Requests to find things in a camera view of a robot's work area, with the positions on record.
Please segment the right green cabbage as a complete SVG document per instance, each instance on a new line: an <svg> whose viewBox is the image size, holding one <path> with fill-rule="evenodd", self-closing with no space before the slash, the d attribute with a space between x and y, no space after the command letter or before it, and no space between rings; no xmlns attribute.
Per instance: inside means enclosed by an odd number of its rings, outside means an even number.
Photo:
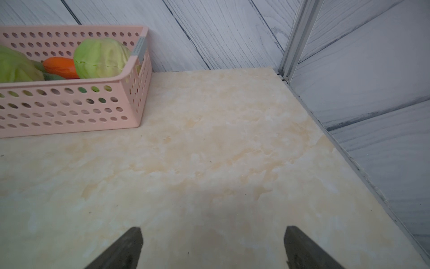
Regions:
<svg viewBox="0 0 430 269"><path fill-rule="evenodd" d="M109 78L120 75L131 51L111 38L86 39L75 50L73 61L81 79Z"/></svg>

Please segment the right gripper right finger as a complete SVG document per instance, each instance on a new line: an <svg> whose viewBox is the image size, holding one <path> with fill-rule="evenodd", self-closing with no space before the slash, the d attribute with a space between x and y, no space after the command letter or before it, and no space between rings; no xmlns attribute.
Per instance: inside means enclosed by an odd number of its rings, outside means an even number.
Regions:
<svg viewBox="0 0 430 269"><path fill-rule="evenodd" d="M297 226L288 226L284 247L290 269L344 269Z"/></svg>

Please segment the green cabbage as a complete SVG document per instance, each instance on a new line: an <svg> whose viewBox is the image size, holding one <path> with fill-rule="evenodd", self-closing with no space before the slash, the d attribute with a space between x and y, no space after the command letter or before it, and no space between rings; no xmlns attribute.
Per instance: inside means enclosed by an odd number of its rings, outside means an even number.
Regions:
<svg viewBox="0 0 430 269"><path fill-rule="evenodd" d="M43 73L24 54L1 46L1 83L44 81Z"/></svg>
<svg viewBox="0 0 430 269"><path fill-rule="evenodd" d="M75 50L73 61L81 79L109 78L120 75L131 51L111 38L86 39Z"/></svg>

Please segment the left green cabbage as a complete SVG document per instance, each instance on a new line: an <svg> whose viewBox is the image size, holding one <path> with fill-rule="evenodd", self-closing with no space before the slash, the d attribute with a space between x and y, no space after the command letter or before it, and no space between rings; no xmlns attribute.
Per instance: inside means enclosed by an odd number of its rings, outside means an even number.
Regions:
<svg viewBox="0 0 430 269"><path fill-rule="evenodd" d="M43 73L24 54L1 46L1 83L44 81Z"/></svg>

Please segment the pink plastic basket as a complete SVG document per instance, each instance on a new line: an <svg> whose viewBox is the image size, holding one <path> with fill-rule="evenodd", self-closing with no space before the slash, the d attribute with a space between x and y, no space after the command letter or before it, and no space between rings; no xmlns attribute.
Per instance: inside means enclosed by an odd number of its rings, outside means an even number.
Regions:
<svg viewBox="0 0 430 269"><path fill-rule="evenodd" d="M35 61L72 56L87 38L112 38L131 51L115 77L1 85L1 137L114 130L140 126L152 76L148 27L2 26L1 44Z"/></svg>

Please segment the orange carrot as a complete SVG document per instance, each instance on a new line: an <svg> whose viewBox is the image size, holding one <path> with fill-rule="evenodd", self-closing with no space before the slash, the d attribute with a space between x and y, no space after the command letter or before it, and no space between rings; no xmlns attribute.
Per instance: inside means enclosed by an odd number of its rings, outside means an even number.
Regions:
<svg viewBox="0 0 430 269"><path fill-rule="evenodd" d="M75 63L71 58L50 57L42 63L49 74L58 75L66 79L78 79Z"/></svg>

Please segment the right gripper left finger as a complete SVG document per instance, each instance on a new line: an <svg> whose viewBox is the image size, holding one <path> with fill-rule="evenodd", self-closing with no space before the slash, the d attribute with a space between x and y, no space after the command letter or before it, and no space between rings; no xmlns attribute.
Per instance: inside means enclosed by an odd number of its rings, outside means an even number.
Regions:
<svg viewBox="0 0 430 269"><path fill-rule="evenodd" d="M136 269L143 243L141 228L132 227L85 269Z"/></svg>

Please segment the right aluminium frame post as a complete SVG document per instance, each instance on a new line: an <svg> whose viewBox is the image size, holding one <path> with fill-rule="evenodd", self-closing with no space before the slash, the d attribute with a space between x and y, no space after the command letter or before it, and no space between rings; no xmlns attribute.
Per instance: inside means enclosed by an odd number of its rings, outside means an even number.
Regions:
<svg viewBox="0 0 430 269"><path fill-rule="evenodd" d="M291 35L284 50L283 58L278 69L286 83L290 83L299 64L303 50L322 8L323 0L301 1L293 23Z"/></svg>

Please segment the green cucumber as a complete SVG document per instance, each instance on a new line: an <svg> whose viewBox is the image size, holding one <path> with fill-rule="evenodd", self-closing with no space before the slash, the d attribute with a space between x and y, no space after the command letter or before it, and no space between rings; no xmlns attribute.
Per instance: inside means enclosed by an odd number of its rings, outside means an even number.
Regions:
<svg viewBox="0 0 430 269"><path fill-rule="evenodd" d="M45 68L41 62L38 62L38 61L31 61L31 62L33 63L33 65L35 66L36 69L38 69L39 71L41 71L43 73L44 79L46 81L56 81L56 80L65 80L66 79L62 76L48 73L45 70Z"/></svg>

